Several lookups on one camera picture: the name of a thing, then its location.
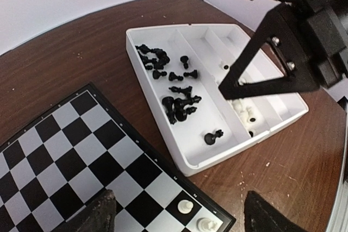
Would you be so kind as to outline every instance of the brown table surface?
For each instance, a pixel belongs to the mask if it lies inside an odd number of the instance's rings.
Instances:
[[[202,0],[139,0],[64,24],[2,55],[0,144],[93,82],[172,162],[128,59],[125,38],[128,28],[179,23],[239,24]],[[190,177],[237,218],[232,231],[244,231],[248,190],[259,192],[304,229],[325,231],[339,180],[345,113],[324,90],[302,97],[310,112],[299,121]]]

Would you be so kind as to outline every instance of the plastic storage tray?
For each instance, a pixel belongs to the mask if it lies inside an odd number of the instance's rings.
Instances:
[[[308,112],[298,93],[247,98],[243,103],[252,108],[257,120],[248,125],[242,123],[231,101],[225,100],[218,89],[228,72],[224,66],[234,63],[250,39],[237,25],[183,24],[134,28],[127,30],[126,34],[127,52],[152,114],[177,167],[186,176],[250,148]],[[135,48],[143,43],[149,48],[161,48],[168,54],[171,59],[165,66],[168,74],[183,75],[185,71],[197,69],[199,78],[173,82],[167,77],[154,80],[152,71],[145,70]],[[179,60],[183,55],[190,59],[188,70]],[[258,52],[242,75],[249,83],[279,76],[282,76],[281,71],[263,51]],[[201,102],[194,105],[198,110],[186,121],[171,125],[161,100],[166,96],[184,98],[168,88],[189,85],[193,87],[193,96],[202,97]],[[206,145],[204,135],[219,129],[224,132],[223,137],[213,146]]]

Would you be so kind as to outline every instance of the chess piece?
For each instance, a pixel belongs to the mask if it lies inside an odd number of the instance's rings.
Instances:
[[[193,70],[190,73],[185,72],[184,76],[185,77],[193,77],[193,78],[197,79],[198,78],[198,71],[197,70]]]
[[[164,66],[170,62],[170,58],[167,56],[161,57],[157,63],[154,64],[156,70],[163,70]]]
[[[195,96],[193,98],[188,98],[182,100],[181,98],[177,98],[174,100],[174,107],[177,110],[184,109],[186,105],[193,105],[194,103],[199,103],[202,100],[202,97]]]
[[[192,93],[192,86],[189,86],[187,88],[180,88],[180,87],[169,87],[169,90],[175,93],[182,93],[183,95],[186,96],[186,98],[191,98],[191,93]]]
[[[186,121],[187,116],[196,112],[196,107],[188,107],[186,110],[181,108],[175,111],[175,117],[178,121],[183,122]]]
[[[150,71],[150,70],[153,69],[153,67],[152,67],[152,65],[146,65],[146,66],[145,66],[145,69],[147,69],[148,71]]]
[[[256,121],[256,117],[255,117],[255,114],[254,114],[252,107],[247,107],[246,111],[248,112],[248,120],[247,121],[250,123],[254,123]]]
[[[221,138],[223,136],[222,130],[218,130],[215,134],[207,133],[204,136],[204,141],[207,145],[213,145],[215,144],[216,138]]]
[[[182,200],[178,204],[178,210],[182,214],[188,214],[194,208],[194,204],[186,199]]]
[[[189,68],[189,64],[188,64],[189,58],[186,55],[184,55],[183,57],[180,57],[180,61],[183,63],[185,69]]]
[[[142,44],[141,46],[135,46],[136,50],[139,50],[140,52],[142,52],[143,54],[147,54],[149,52],[151,52],[151,49],[148,48],[146,45]]]
[[[155,80],[158,80],[161,76],[164,77],[164,76],[166,76],[166,75],[167,75],[167,72],[159,72],[159,71],[157,71],[157,70],[154,70],[154,71],[152,72],[152,77],[153,77],[153,79],[155,79]]]
[[[164,97],[162,99],[162,104],[167,111],[166,114],[167,114],[167,117],[168,117],[170,124],[175,124],[176,119],[174,117],[174,110],[173,110],[174,98],[170,97],[170,96]]]
[[[254,129],[249,129],[248,133],[249,133],[250,137],[253,138],[255,136],[255,134],[256,134],[256,131]]]
[[[139,56],[140,56],[140,59],[142,61],[142,64],[143,65],[147,65],[147,64],[156,64],[157,63],[157,59],[156,58],[152,58],[152,59],[149,59],[147,56],[145,55],[142,55],[141,53],[139,53]]]
[[[178,81],[182,81],[184,80],[184,78],[182,76],[177,76],[174,72],[171,72],[169,74],[169,81],[174,81],[174,80],[178,80]]]
[[[208,218],[201,218],[197,222],[197,228],[200,232],[216,232],[218,224]]]
[[[167,53],[164,52],[162,49],[160,48],[154,48],[151,50],[151,53],[154,53],[158,59],[161,59],[162,57],[166,57]]]

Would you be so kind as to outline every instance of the black pawn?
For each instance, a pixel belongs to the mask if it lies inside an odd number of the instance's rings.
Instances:
[[[175,117],[178,121],[183,122],[186,121],[187,116],[196,112],[196,107],[188,107],[185,109],[180,109],[175,111]]]
[[[169,77],[168,77],[169,81],[174,81],[174,80],[178,80],[178,81],[182,81],[184,80],[184,78],[182,76],[177,76],[175,73],[171,72],[169,74]]]
[[[186,100],[182,100],[181,98],[177,98],[174,101],[174,107],[177,110],[183,109],[186,105],[193,105],[194,103],[199,103],[201,101],[202,97],[195,96],[193,98],[189,98]]]
[[[180,87],[169,87],[169,90],[171,90],[172,92],[176,92],[176,93],[182,93],[183,95],[186,96],[186,98],[191,98],[191,93],[192,93],[192,86],[189,86],[187,88],[180,88]]]
[[[166,76],[167,75],[167,72],[159,72],[159,71],[157,71],[157,70],[154,70],[153,72],[152,72],[152,77],[153,77],[153,79],[155,79],[155,80],[158,80],[161,76]]]
[[[176,119],[174,117],[174,110],[173,110],[174,98],[170,97],[170,96],[164,97],[162,99],[162,104],[165,107],[165,109],[167,110],[166,114],[167,114],[167,117],[168,117],[170,124],[175,124]]]
[[[145,66],[145,69],[147,69],[148,71],[150,71],[150,70],[153,69],[153,67],[152,67],[152,65],[146,65],[146,66]]]
[[[192,72],[190,72],[190,73],[184,73],[184,76],[185,77],[193,77],[193,78],[195,78],[195,79],[197,79],[198,78],[198,71],[197,70],[193,70]]]
[[[215,143],[216,138],[220,138],[223,136],[222,130],[218,130],[215,134],[207,133],[204,136],[204,141],[207,145],[213,145]]]
[[[139,50],[140,52],[142,52],[143,54],[147,54],[149,52],[151,52],[151,49],[148,48],[146,45],[142,44],[141,46],[135,46],[135,48],[137,50]]]
[[[184,55],[183,57],[180,57],[180,61],[184,64],[185,69],[189,68],[189,64],[188,64],[189,58],[186,55]]]

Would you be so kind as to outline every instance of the white chess piece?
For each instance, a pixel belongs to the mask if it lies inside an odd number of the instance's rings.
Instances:
[[[182,214],[188,214],[194,208],[194,204],[186,199],[182,200],[178,204],[178,210]]]
[[[245,111],[244,102],[241,99],[233,100],[232,106],[237,114],[240,114],[242,111]]]
[[[198,220],[197,227],[201,232],[216,232],[218,230],[218,224],[208,218]]]
[[[249,114],[249,117],[248,117],[247,121],[250,122],[250,123],[254,123],[256,121],[256,117],[255,117],[253,109],[251,107],[247,107],[246,111]]]

